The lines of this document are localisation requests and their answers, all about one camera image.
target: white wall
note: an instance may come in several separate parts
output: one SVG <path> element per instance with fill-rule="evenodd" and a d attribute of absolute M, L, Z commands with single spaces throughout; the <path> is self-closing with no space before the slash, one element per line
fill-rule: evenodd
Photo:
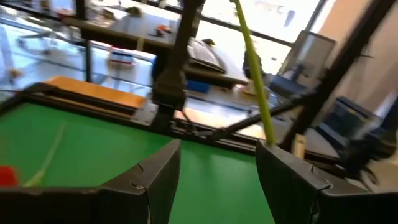
<path fill-rule="evenodd" d="M 335 0 L 319 34 L 337 41 L 330 64 L 350 35 L 370 0 Z M 372 37 L 368 54 L 374 58 L 351 67 L 336 96 L 346 96 L 374 111 L 391 92 L 398 90 L 398 4 Z"/>

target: blue object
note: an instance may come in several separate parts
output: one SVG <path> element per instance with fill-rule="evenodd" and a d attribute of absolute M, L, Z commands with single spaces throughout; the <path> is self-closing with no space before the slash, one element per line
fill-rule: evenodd
<path fill-rule="evenodd" d="M 187 90 L 196 91 L 199 93 L 208 93 L 210 84 L 187 80 Z"/>

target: green table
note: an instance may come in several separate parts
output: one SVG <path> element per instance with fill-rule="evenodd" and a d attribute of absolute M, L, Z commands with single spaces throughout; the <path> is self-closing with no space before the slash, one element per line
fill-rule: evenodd
<path fill-rule="evenodd" d="M 0 116 L 0 162 L 21 182 L 43 163 L 66 128 L 44 187 L 91 187 L 155 153 L 171 137 L 32 103 Z M 254 157 L 182 142 L 182 167 L 170 223 L 273 223 Z"/>

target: red object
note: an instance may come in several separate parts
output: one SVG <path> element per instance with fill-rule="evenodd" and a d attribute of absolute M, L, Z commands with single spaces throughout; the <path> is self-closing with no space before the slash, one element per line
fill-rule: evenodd
<path fill-rule="evenodd" d="M 18 176 L 15 169 L 11 166 L 0 166 L 0 187 L 18 186 Z"/>

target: glass window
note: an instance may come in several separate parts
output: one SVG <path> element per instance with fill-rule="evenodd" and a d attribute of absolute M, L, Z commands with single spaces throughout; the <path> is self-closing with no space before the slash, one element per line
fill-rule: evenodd
<path fill-rule="evenodd" d="M 242 33 L 201 21 L 197 38 L 213 39 L 215 44 L 225 50 L 239 68 L 242 66 L 246 49 Z M 262 69 L 266 73 L 276 74 L 290 51 L 290 47 L 253 36 L 252 40 L 256 52 L 262 60 Z"/>
<path fill-rule="evenodd" d="M 202 14 L 239 25 L 232 0 L 207 0 Z M 246 22 L 253 31 L 294 42 L 307 26 L 319 0 L 241 0 Z"/>

